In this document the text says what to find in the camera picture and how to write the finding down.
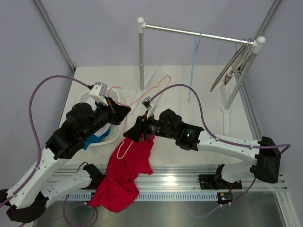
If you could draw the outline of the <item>aluminium frame rail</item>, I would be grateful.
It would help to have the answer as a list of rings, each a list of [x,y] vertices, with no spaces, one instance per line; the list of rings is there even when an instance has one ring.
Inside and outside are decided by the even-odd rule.
[[[77,166],[66,165],[60,168],[49,178],[46,185],[51,185],[65,180],[76,173]],[[185,166],[185,167],[168,167],[156,166],[153,168],[153,174],[139,174],[135,183],[140,191],[160,192],[160,191],[198,191],[200,190],[199,175],[215,173],[216,166]],[[252,183],[253,177],[241,180],[244,191]],[[253,191],[287,191],[287,185],[282,174],[279,174],[279,181],[276,184],[269,184],[256,180],[253,184]]]

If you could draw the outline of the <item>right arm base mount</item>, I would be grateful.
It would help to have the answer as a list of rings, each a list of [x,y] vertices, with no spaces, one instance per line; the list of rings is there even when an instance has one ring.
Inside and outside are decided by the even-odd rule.
[[[217,192],[219,205],[229,204],[233,201],[233,189],[242,189],[241,180],[237,180],[233,183],[229,183],[222,179],[222,170],[224,164],[217,167],[214,174],[201,174],[198,177],[201,190],[228,190],[228,192]]]

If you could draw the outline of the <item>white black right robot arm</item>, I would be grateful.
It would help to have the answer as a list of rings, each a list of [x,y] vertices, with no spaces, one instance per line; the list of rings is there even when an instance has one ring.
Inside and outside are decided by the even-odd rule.
[[[138,116],[134,126],[124,133],[135,142],[151,136],[172,139],[183,150],[210,151],[239,159],[238,163],[218,166],[214,182],[220,188],[250,176],[266,183],[278,182],[281,152],[269,137],[244,141],[210,134],[202,127],[183,122],[170,109],[157,120],[147,113]]]

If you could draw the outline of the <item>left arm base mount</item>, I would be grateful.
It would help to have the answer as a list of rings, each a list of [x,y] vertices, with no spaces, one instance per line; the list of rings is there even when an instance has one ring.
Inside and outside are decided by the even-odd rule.
[[[87,162],[82,163],[82,165],[83,164],[85,164],[83,170],[89,174],[91,181],[88,186],[81,188],[81,190],[96,190],[100,186],[106,175],[101,173],[101,171],[94,164],[89,164]]]

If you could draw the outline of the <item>blue t shirt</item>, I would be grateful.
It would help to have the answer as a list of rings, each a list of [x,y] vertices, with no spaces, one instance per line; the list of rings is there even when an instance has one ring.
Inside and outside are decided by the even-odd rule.
[[[84,147],[83,147],[82,149],[83,149],[83,150],[86,150],[90,144],[95,144],[95,143],[100,143],[100,142],[102,142],[102,140],[103,140],[105,137],[107,137],[107,136],[109,135],[109,133],[110,133],[110,129],[109,129],[105,134],[103,134],[103,135],[100,136],[100,137],[97,137],[97,136],[95,136],[95,135],[93,134],[92,136],[90,136],[90,137],[87,139],[87,141],[84,142]]]

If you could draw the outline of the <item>light blue hanger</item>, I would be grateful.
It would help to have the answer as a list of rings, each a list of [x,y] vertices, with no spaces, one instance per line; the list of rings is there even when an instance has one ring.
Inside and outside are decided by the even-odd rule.
[[[200,42],[201,42],[201,37],[202,37],[202,33],[199,34],[199,37],[194,38],[191,74],[190,74],[190,82],[189,82],[190,87],[193,86],[194,75],[195,75],[195,66],[196,66],[196,56],[197,56],[197,52],[198,52],[199,45],[200,45]]]

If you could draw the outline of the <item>red t shirt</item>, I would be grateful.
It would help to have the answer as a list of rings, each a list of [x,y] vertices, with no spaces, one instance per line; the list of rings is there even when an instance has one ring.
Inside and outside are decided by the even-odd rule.
[[[105,178],[88,202],[90,207],[103,206],[118,213],[134,202],[139,195],[135,179],[139,174],[153,174],[149,157],[154,138],[139,143],[125,138],[117,146],[108,161]]]

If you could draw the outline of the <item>wooden hanger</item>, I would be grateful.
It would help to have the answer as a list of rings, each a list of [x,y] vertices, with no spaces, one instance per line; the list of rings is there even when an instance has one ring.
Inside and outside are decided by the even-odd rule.
[[[242,46],[235,52],[230,61],[223,69],[223,85],[226,86],[234,76],[236,69],[244,62],[251,54],[252,47],[250,45]]]

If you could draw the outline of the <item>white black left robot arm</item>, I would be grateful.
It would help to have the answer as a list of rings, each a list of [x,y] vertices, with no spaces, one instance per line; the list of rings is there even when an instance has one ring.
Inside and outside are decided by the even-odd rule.
[[[30,223],[61,197],[78,189],[96,189],[104,175],[93,164],[87,164],[71,177],[46,186],[49,178],[79,150],[85,142],[106,124],[119,125],[131,111],[128,106],[108,98],[108,105],[77,103],[66,114],[66,120],[46,142],[37,164],[12,188],[2,189],[0,201],[8,206],[11,221]]]

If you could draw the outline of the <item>white t shirt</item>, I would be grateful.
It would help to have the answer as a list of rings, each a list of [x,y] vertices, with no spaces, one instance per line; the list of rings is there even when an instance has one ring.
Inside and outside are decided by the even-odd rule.
[[[104,126],[103,128],[99,129],[97,132],[94,133],[95,136],[100,137],[105,134],[110,129],[110,126]]]

